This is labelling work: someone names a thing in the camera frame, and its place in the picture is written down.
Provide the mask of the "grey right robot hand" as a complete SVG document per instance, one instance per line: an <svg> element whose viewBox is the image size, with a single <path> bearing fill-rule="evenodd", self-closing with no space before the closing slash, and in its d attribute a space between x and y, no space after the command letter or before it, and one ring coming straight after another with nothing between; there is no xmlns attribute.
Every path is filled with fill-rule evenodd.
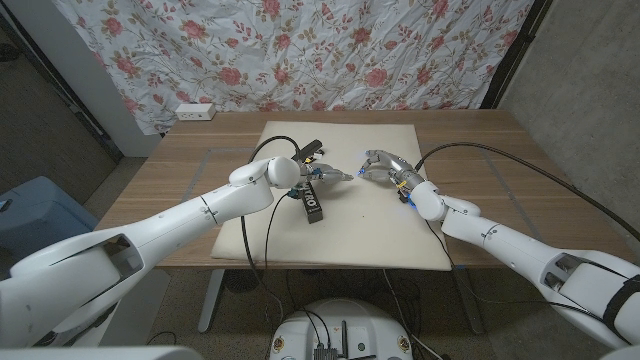
<svg viewBox="0 0 640 360"><path fill-rule="evenodd" d="M366 161L357 173L362 179L375 182L389 181L398 188L412 191L425 182L414 167L403 158L384 150L367 150Z"/></svg>

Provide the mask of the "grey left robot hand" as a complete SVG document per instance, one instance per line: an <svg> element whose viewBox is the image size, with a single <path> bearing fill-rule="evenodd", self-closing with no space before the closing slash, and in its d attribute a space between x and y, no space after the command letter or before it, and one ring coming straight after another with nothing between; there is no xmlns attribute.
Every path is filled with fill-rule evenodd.
<svg viewBox="0 0 640 360"><path fill-rule="evenodd" d="M325 184L333 185L343 181L352 181L353 179L354 177L352 175L333 168L328 164L311 163L301 166L299 184L320 180Z"/></svg>

